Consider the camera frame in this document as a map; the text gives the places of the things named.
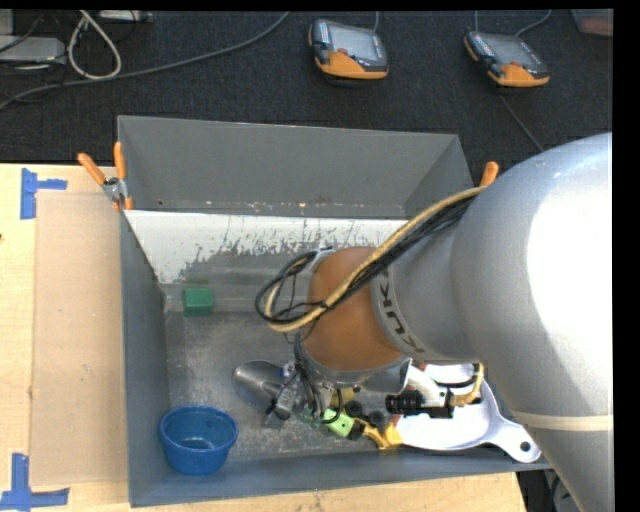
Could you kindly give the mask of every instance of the yellow cable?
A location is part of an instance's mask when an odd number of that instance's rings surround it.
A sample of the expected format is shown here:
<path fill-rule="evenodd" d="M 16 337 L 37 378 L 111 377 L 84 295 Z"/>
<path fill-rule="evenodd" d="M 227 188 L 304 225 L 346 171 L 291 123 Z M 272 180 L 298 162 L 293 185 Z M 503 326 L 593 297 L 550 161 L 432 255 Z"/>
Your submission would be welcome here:
<path fill-rule="evenodd" d="M 402 239 L 405 234 L 413 229 L 417 224 L 422 222 L 427 217 L 430 217 L 440 210 L 443 210 L 452 204 L 455 204 L 459 201 L 463 201 L 465 199 L 469 199 L 471 197 L 477 196 L 480 192 L 482 192 L 486 186 L 470 188 L 467 190 L 463 190 L 462 192 L 458 192 L 452 196 L 449 196 L 442 201 L 437 202 L 434 205 L 424 209 L 422 212 L 417 214 L 415 217 L 407 221 L 406 224 L 403 224 L 400 228 L 398 228 L 387 240 L 385 240 L 382 245 L 380 245 L 374 252 L 372 252 L 369 257 L 360 264 L 360 266 L 354 270 L 338 287 L 327 296 L 324 300 L 324 304 L 320 306 L 316 306 L 314 309 L 310 310 L 308 313 L 303 315 L 302 317 L 292 320 L 289 323 L 273 323 L 267 322 L 269 327 L 277 332 L 290 332 L 295 329 L 299 329 L 309 322 L 315 320 L 320 315 L 322 315 L 328 308 L 333 306 L 340 298 L 347 292 L 349 286 L 353 282 L 353 280 L 360 275 L 360 273 L 366 269 L 369 265 L 373 264 L 378 258 L 384 255 L 390 247 L 393 247 L 395 243 Z M 272 316 L 272 307 L 273 307 L 273 299 L 276 295 L 276 288 L 269 294 L 265 305 L 265 314 L 267 316 Z"/>
<path fill-rule="evenodd" d="M 465 405 L 469 405 L 473 402 L 480 392 L 480 386 L 482 385 L 483 379 L 484 366 L 482 363 L 478 363 L 478 371 L 476 372 L 476 381 L 473 384 L 473 389 L 464 395 L 453 395 L 449 400 L 449 405 L 451 407 L 464 407 Z"/>

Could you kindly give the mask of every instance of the black carpet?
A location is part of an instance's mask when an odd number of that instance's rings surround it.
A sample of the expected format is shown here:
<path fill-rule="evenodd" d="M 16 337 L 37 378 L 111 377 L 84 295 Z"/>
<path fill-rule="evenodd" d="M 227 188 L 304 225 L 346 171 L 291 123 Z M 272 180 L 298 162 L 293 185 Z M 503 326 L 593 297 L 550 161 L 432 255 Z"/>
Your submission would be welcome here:
<path fill-rule="evenodd" d="M 152 12 L 153 22 L 133 27 L 96 18 L 114 41 L 120 40 L 121 79 L 83 81 L 70 67 L 25 75 L 4 66 L 0 161 L 75 163 L 77 153 L 84 151 L 99 165 L 111 165 L 116 119 L 131 114 L 454 133 L 478 180 L 488 160 L 507 170 L 541 148 L 612 130 L 613 37 L 580 32 L 570 10 L 552 11 L 544 23 L 521 35 L 546 62 L 551 80 L 515 92 L 498 89 L 466 53 L 462 38 L 474 26 L 474 11 L 381 12 L 378 34 L 389 54 L 390 73 L 367 87 L 327 82 L 312 61 L 306 33 L 318 17 L 373 27 L 373 11 L 294 11 L 247 47 L 127 78 L 132 72 L 238 45 L 283 14 Z M 478 29 L 513 35 L 547 12 L 480 11 Z M 20 35 L 40 11 L 15 13 Z M 66 41 L 79 17 L 78 11 L 51 10 L 34 35 Z M 112 69 L 112 54 L 94 30 L 84 34 L 75 55 L 87 72 Z M 61 80 L 71 84 L 55 87 Z M 53 87 L 10 100 L 46 84 Z"/>

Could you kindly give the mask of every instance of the cardboard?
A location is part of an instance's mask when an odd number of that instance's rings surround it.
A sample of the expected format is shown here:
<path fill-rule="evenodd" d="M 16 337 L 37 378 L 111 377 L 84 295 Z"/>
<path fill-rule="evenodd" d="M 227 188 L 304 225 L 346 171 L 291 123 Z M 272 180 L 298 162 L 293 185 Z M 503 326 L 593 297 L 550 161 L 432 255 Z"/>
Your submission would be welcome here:
<path fill-rule="evenodd" d="M 31 483 L 126 480 L 118 214 L 39 194 Z"/>

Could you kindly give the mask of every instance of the green cube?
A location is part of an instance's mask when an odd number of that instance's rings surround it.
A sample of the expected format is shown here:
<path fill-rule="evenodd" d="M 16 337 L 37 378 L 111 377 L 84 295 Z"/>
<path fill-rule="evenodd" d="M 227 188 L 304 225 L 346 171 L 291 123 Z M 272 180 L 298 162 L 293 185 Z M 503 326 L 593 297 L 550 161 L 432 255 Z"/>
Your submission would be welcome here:
<path fill-rule="evenodd" d="M 184 316 L 207 316 L 213 312 L 211 288 L 187 288 L 183 300 Z"/>
<path fill-rule="evenodd" d="M 336 411 L 329 408 L 324 412 L 323 419 L 325 420 L 333 420 L 336 415 Z M 347 437 L 351 429 L 353 428 L 353 424 L 356 422 L 351 416 L 347 416 L 346 414 L 340 414 L 335 421 L 331 423 L 327 423 L 327 427 L 333 431 L 334 434 L 339 435 L 340 437 Z"/>

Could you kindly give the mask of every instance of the gray bin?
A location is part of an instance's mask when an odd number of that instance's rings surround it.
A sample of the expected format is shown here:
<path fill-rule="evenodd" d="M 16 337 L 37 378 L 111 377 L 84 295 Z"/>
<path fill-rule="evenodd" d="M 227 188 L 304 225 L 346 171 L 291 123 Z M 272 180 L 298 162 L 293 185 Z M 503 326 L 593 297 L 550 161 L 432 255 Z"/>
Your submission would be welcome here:
<path fill-rule="evenodd" d="M 490 445 L 379 451 L 298 418 L 267 429 L 232 384 L 240 363 L 292 356 L 253 309 L 286 261 L 326 243 L 375 245 L 473 186 L 456 135 L 121 116 L 118 139 L 135 201 L 121 216 L 132 506 L 549 467 Z M 197 287 L 213 289 L 213 313 L 185 316 L 182 293 Z M 236 446 L 211 476 L 181 475 L 164 459 L 159 421 L 189 403 L 224 409 L 238 423 Z"/>

